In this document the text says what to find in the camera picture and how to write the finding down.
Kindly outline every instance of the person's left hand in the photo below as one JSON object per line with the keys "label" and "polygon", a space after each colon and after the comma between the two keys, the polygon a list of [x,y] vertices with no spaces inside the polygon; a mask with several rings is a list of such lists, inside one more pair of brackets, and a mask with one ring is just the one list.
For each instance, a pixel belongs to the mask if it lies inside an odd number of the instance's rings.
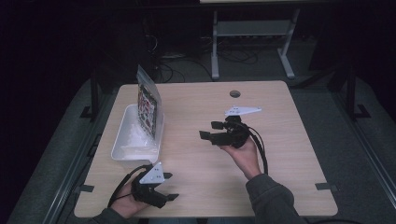
{"label": "person's left hand", "polygon": [[131,181],[128,182],[124,187],[121,188],[117,197],[121,197],[127,194],[128,196],[122,197],[114,201],[111,204],[111,208],[119,213],[124,218],[130,218],[138,211],[149,207],[149,204],[142,203],[134,200],[134,196],[131,194]]}

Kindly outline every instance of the sleeve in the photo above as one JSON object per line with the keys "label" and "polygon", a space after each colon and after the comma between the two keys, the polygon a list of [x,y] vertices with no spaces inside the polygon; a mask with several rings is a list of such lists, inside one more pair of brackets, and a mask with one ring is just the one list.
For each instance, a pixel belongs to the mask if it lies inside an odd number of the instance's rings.
{"label": "sleeve", "polygon": [[270,176],[257,175],[247,182],[246,187],[256,223],[305,223],[294,209],[291,191]]}
{"label": "sleeve", "polygon": [[128,221],[112,208],[106,208],[100,215],[90,219],[87,224],[128,224]]}

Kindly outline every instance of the plastic container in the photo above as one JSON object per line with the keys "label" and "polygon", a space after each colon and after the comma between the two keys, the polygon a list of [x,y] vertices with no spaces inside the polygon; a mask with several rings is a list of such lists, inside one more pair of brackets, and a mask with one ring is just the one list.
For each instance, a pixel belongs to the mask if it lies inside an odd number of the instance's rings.
{"label": "plastic container", "polygon": [[160,157],[163,139],[163,114],[156,125],[153,139],[141,127],[137,105],[128,105],[121,121],[116,142],[111,151],[111,158],[119,161],[125,168],[135,168],[143,164],[155,163]]}

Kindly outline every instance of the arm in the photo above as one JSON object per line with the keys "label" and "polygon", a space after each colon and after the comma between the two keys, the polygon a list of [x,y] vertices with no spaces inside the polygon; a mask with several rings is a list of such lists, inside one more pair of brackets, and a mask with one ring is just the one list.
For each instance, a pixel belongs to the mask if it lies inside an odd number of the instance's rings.
{"label": "arm", "polygon": [[305,223],[294,209],[290,190],[262,174],[257,148],[249,138],[240,148],[221,146],[235,161],[247,178],[247,193],[256,215],[256,223]]}
{"label": "arm", "polygon": [[120,190],[119,197],[128,195],[117,199],[109,208],[106,208],[102,213],[96,217],[93,217],[88,221],[89,224],[127,224],[128,218],[131,218],[134,214],[140,210],[148,207],[149,205],[134,200],[134,196],[131,193],[131,182],[126,184]]}

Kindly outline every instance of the background desk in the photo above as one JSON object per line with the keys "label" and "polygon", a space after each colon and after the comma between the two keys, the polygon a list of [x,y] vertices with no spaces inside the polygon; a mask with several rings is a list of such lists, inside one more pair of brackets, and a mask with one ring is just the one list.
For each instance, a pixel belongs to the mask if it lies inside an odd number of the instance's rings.
{"label": "background desk", "polygon": [[[157,85],[163,99],[165,127],[161,162],[174,176],[156,190],[179,193],[162,209],[150,207],[138,217],[249,217],[254,216],[245,189],[247,180],[231,157],[198,131],[214,130],[210,121],[225,119],[232,105],[261,106],[263,111],[242,116],[265,144],[270,176],[295,196],[301,216],[332,216],[337,212],[332,193],[317,190],[325,183],[317,157],[286,84],[282,81],[223,82]],[[232,98],[230,91],[240,91]],[[75,208],[77,217],[93,217],[129,170],[110,157],[125,107],[136,104],[137,86],[122,86],[113,106],[85,185]]]}

